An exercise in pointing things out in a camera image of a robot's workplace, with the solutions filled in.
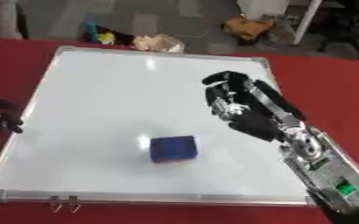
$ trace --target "cable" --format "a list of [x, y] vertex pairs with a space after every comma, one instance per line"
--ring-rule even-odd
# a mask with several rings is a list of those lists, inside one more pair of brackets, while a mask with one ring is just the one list
[[178, 37], [178, 38], [195, 38], [195, 39], [201, 39], [204, 38], [205, 36], [207, 36], [214, 28], [210, 28], [208, 30], [206, 30], [203, 34], [199, 35], [199, 36], [192, 36], [192, 35], [170, 35], [173, 37]]

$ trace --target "table leg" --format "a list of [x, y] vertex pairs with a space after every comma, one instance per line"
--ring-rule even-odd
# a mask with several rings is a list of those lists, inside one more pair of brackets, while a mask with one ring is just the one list
[[322, 0], [313, 0], [310, 3], [304, 18], [300, 22], [300, 25], [297, 31], [295, 32], [293, 44], [298, 45], [300, 43], [307, 30], [307, 27], [309, 27], [310, 23], [312, 22], [313, 17], [316, 14], [317, 10], [319, 9], [321, 3]]

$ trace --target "red tablecloth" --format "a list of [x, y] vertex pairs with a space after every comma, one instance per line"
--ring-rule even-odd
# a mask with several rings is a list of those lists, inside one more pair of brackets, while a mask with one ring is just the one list
[[[0, 98], [20, 112], [59, 43], [0, 39]], [[262, 56], [286, 98], [327, 131], [359, 163], [359, 61]], [[6, 135], [0, 136], [0, 149]], [[0, 223], [327, 223], [317, 208], [256, 206], [83, 205], [51, 213], [45, 204], [0, 204]]]

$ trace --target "floor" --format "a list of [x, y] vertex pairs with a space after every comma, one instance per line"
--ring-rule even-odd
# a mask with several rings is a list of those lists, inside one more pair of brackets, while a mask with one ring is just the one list
[[77, 40], [85, 22], [95, 22], [120, 32], [164, 33], [183, 41], [187, 53], [278, 53], [355, 58], [349, 45], [331, 45], [316, 52], [322, 37], [306, 35], [298, 46], [270, 47], [263, 43], [237, 46], [220, 30], [236, 17], [236, 0], [19, 0], [28, 19], [32, 39]]

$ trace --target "chair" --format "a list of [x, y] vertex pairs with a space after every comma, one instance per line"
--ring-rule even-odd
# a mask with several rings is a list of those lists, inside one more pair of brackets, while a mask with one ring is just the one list
[[325, 37], [318, 49], [325, 52], [334, 42], [351, 44], [358, 52], [359, 59], [359, 0], [335, 0], [343, 9], [330, 9], [324, 21], [318, 24], [318, 32]]

